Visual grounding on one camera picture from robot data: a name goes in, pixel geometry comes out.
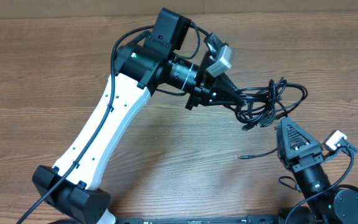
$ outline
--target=tabletop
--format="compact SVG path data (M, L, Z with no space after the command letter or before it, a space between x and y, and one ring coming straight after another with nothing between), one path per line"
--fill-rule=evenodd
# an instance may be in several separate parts
M340 129L358 147L358 11L190 15L235 51L227 74L238 87L267 86L285 77L309 97L291 117L322 141ZM109 76L115 41L156 16L0 20L0 223L14 223L39 198L31 178L52 166L97 105ZM190 30L181 54L191 55ZM193 59L199 63L206 47ZM162 85L164 90L175 91ZM297 100L286 90L283 102ZM100 188L118 217L240 217L277 213L302 194L278 183L291 175L269 155L273 125L242 131L222 106L185 109L187 96L155 93L129 125ZM335 182L349 163L323 165ZM358 186L358 155L344 181ZM64 218L41 204L26 221Z

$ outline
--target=wooden table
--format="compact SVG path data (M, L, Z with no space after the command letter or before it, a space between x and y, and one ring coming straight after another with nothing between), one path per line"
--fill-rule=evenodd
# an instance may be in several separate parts
M292 118L316 139L341 129L358 146L358 11L190 17L236 51L228 75L237 86L266 86L281 76L301 83L310 96ZM155 18L0 20L0 223L14 223L38 199L32 174L65 152L94 110L115 41ZM182 54L195 47L190 31ZM283 101L298 97L288 90ZM275 213L303 198L278 184L290 173L276 156L236 159L275 148L273 125L241 131L231 111L221 106L188 111L186 101L156 93L128 127L100 186L112 195L113 214L238 217ZM348 163L339 156L324 165L331 182ZM358 186L358 155L344 182ZM42 204L27 222L63 217Z

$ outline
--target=wooden surface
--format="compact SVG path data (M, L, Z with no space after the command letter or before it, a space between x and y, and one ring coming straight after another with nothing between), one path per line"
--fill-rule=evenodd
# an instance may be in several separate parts
M115 41L155 18L0 21L0 223L14 223L38 199L32 174L65 152L92 113ZM191 18L235 50L228 75L237 86L266 86L281 76L301 83L310 96L292 118L316 139L341 129L358 146L358 11ZM191 30L182 54L195 47ZM298 97L286 90L283 100ZM277 182L290 173L276 156L236 159L276 147L273 126L244 132L229 110L188 111L186 101L156 93L129 125L100 186L112 195L111 212L144 218L241 216L275 213L302 199ZM331 182L348 163L339 156L323 166ZM345 183L358 186L358 155ZM42 204L28 223L61 217Z
M177 13L358 10L358 0L0 0L0 19Z

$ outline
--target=table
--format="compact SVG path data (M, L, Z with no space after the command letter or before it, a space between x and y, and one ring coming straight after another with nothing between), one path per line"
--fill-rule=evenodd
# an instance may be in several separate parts
M189 17L234 49L227 74L237 86L267 86L281 76L301 83L310 95L291 117L320 141L341 129L358 146L358 11ZM53 165L81 131L104 90L115 41L155 19L0 20L0 223L14 223L38 199L34 170ZM181 54L190 55L195 47L191 30ZM286 90L283 102L298 96ZM290 173L276 156L236 159L275 148L274 125L245 132L222 106L188 111L186 101L156 93L129 125L100 186L112 195L113 214L238 217L275 213L303 198L278 184ZM348 163L339 156L323 166L331 182ZM358 155L344 182L358 186ZM63 217L42 204L27 222Z

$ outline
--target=tangled black cable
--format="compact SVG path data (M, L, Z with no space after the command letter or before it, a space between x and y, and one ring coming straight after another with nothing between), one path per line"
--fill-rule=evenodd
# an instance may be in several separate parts
M281 95L287 87L296 88L302 92L302 97L295 103L284 106L280 100ZM256 93L247 93L248 91L257 91ZM238 121L246 124L242 127L243 130L249 130L254 126L261 128L267 127L273 123L275 119L280 119L288 116L291 111L308 97L308 90L296 83L288 83L284 77L275 83L273 80L269 81L267 87L251 87L237 90L237 94L244 99L244 104L241 106L232 107L230 104L223 104L224 107L232 110ZM264 105L255 107L255 103L263 103ZM280 105L281 108L276 109L275 104Z

